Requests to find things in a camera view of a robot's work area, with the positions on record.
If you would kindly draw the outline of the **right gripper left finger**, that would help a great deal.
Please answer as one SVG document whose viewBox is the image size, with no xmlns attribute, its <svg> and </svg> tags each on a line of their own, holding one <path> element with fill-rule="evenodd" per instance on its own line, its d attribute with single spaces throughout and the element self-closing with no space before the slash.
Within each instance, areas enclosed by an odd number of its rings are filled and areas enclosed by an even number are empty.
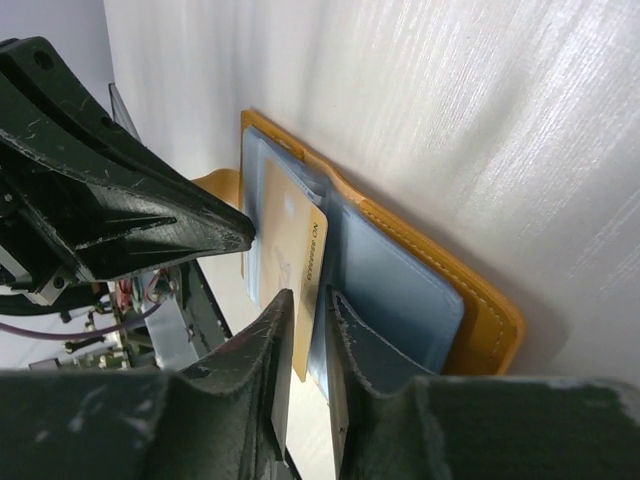
<svg viewBox="0 0 640 480">
<path fill-rule="evenodd" d="M 294 301 L 180 373 L 1 376 L 5 479 L 271 479 L 284 458 Z"/>
</svg>

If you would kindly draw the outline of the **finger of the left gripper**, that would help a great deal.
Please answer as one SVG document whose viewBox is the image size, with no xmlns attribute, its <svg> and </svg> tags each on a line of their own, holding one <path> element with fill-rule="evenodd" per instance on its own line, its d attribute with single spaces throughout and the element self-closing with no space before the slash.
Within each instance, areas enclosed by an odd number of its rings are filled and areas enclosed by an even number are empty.
<svg viewBox="0 0 640 480">
<path fill-rule="evenodd" d="M 243 252 L 244 214 L 118 125 L 42 37 L 1 44 L 1 284 L 36 305 Z"/>
</svg>

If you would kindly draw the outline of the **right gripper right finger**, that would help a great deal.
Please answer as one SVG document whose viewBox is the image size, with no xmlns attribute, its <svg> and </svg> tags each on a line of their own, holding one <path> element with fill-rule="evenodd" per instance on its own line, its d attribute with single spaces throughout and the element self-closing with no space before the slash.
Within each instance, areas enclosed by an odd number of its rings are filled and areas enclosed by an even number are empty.
<svg viewBox="0 0 640 480">
<path fill-rule="evenodd" d="M 635 479 L 639 392 L 576 377 L 436 376 L 328 288 L 340 479 Z"/>
</svg>

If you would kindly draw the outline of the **yellow leather card holder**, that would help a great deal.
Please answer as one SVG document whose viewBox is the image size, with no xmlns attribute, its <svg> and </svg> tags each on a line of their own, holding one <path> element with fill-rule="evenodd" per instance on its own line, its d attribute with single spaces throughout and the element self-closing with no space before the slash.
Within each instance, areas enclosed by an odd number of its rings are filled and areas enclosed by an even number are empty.
<svg viewBox="0 0 640 480">
<path fill-rule="evenodd" d="M 446 249 L 354 188 L 335 165 L 305 142 L 255 110 L 241 112 L 241 131 L 255 128 L 294 157 L 296 165 L 325 174 L 341 198 L 401 249 L 450 282 L 465 313 L 445 359 L 446 375 L 503 375 L 525 336 L 520 310 L 482 276 Z"/>
</svg>

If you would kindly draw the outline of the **gold credit card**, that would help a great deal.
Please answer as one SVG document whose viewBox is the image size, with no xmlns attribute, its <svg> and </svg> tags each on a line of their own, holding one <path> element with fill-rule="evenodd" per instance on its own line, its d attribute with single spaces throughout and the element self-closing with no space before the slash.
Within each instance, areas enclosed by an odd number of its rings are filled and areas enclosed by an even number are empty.
<svg viewBox="0 0 640 480">
<path fill-rule="evenodd" d="M 292 366 L 306 380 L 328 225 L 325 214 L 282 162 L 265 158 L 260 221 L 259 300 L 265 305 L 282 289 L 293 292 Z"/>
</svg>

